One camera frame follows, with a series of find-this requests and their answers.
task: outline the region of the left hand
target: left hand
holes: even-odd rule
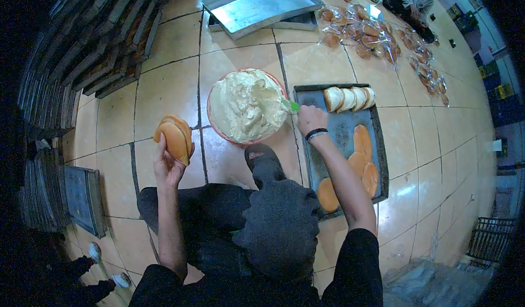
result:
[[[161,139],[157,144],[157,150],[153,157],[153,170],[159,189],[177,188],[186,170],[186,166],[179,160],[176,160],[166,150],[166,146],[166,137],[164,133],[161,133]],[[188,159],[192,157],[194,151],[195,143],[192,143],[192,152]]]

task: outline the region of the sitting person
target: sitting person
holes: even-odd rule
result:
[[[428,43],[434,42],[426,18],[433,5],[434,0],[383,0],[386,9],[408,23]]]
[[[159,236],[160,264],[146,268],[129,306],[382,306],[374,208],[330,136],[316,131],[327,126],[326,112],[301,106],[299,130],[322,156],[349,225],[322,301],[311,286],[321,216],[315,192],[286,179],[264,144],[245,151],[259,190],[179,189],[185,165],[167,152],[161,134],[153,160],[157,187],[137,198]],[[183,285],[187,263],[205,274],[199,282]]]

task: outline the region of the baking tray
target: baking tray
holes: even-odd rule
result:
[[[224,31],[219,22],[217,22],[213,16],[209,17],[208,28],[210,32]],[[316,13],[312,11],[292,16],[289,19],[272,23],[266,26],[266,28],[287,28],[292,30],[315,31],[317,28]]]
[[[299,105],[315,105],[326,111],[323,90],[329,87],[351,88],[351,87],[370,87],[369,84],[321,84],[321,85],[298,85],[294,87],[293,94]],[[370,133],[372,140],[372,162],[376,164],[379,172],[379,185],[377,192],[372,198],[372,203],[376,204],[385,200],[389,196],[389,168],[386,162],[385,144],[383,132],[379,121],[379,114],[376,106],[368,109],[341,113],[328,113],[328,132],[335,145],[343,153],[345,158],[349,158],[354,153],[354,128],[363,125]],[[302,139],[305,146],[305,158],[308,171],[310,187],[317,192],[319,182],[329,177],[325,163],[316,149]],[[341,206],[335,212],[326,213],[323,219],[338,217],[342,214]]]
[[[239,39],[257,29],[296,15],[318,10],[321,0],[203,0],[226,33]]]

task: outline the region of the tiled floor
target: tiled floor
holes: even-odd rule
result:
[[[324,0],[341,4],[342,0]],[[357,0],[368,4],[368,0]],[[168,113],[186,119],[193,128],[196,152],[180,186],[232,183],[255,187],[243,151],[222,140],[205,113],[215,81],[243,67],[264,69],[282,81],[290,96],[305,83],[364,82],[377,91],[390,170],[390,197],[375,205],[382,273],[429,253],[437,232],[438,262],[452,263],[463,238],[478,216],[487,216],[494,196],[495,156],[487,152],[494,136],[485,89],[470,50],[436,2],[430,27],[441,47],[430,47],[435,67],[448,84],[450,108],[431,99],[400,58],[397,69],[385,62],[360,59],[351,46],[330,50],[317,45],[318,32],[262,29],[232,41],[224,32],[210,33],[208,14],[199,0],[173,0],[163,12],[151,58],[140,80],[102,100],[83,96],[75,131],[64,137],[65,161],[100,170],[103,202],[110,230],[102,240],[78,226],[67,230],[72,258],[87,253],[88,243],[102,247],[101,266],[83,277],[87,283],[125,271],[131,290],[117,290],[108,305],[127,305],[145,267],[155,263],[154,234],[139,219],[138,190],[154,186],[151,137]],[[394,27],[404,25],[385,14]],[[447,40],[457,47],[451,49]],[[308,186],[302,141],[287,120],[272,146],[287,176]],[[320,223],[314,264],[314,284],[320,293],[333,277],[347,226],[343,217]],[[202,276],[190,271],[190,279]]]

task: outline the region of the black pants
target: black pants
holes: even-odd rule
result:
[[[410,8],[405,8],[402,0],[383,0],[383,6],[408,23],[427,43],[434,41],[435,38],[432,31],[422,26],[418,20],[412,18]]]
[[[115,286],[108,281],[99,281],[97,285],[78,286],[78,279],[91,267],[86,256],[68,263],[53,266],[50,279],[53,286],[62,294],[65,301],[76,306],[95,306],[96,303],[107,297]]]
[[[256,163],[253,168],[253,179],[260,190],[270,185],[267,183],[284,181],[292,184],[289,182],[293,182],[286,179],[278,163],[268,159]],[[180,222],[189,264],[205,274],[218,276],[261,275],[248,261],[245,250],[232,242],[233,234],[242,230],[246,224],[243,212],[250,208],[249,198],[254,192],[261,191],[245,190],[227,184],[207,184],[178,191]],[[268,198],[281,198],[292,194],[281,193],[279,192],[279,196]],[[146,224],[157,235],[159,233],[158,205],[155,187],[146,187],[140,192],[137,207]]]

